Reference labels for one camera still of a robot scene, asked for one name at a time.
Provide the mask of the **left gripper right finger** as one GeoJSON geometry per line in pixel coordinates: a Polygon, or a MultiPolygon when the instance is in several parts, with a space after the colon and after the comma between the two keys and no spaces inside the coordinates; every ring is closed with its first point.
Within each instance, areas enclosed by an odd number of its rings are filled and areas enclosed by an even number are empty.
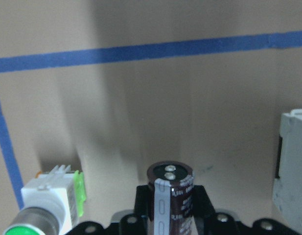
{"type": "Polygon", "coordinates": [[[203,186],[195,185],[192,190],[192,214],[195,219],[206,219],[215,213],[215,208],[203,186]]]}

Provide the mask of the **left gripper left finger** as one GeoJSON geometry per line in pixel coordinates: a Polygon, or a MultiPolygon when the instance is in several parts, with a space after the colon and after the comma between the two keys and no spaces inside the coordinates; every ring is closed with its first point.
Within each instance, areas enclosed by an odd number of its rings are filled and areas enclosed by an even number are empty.
{"type": "Polygon", "coordinates": [[[134,213],[142,219],[154,221],[154,189],[151,186],[137,186],[134,213]]]}

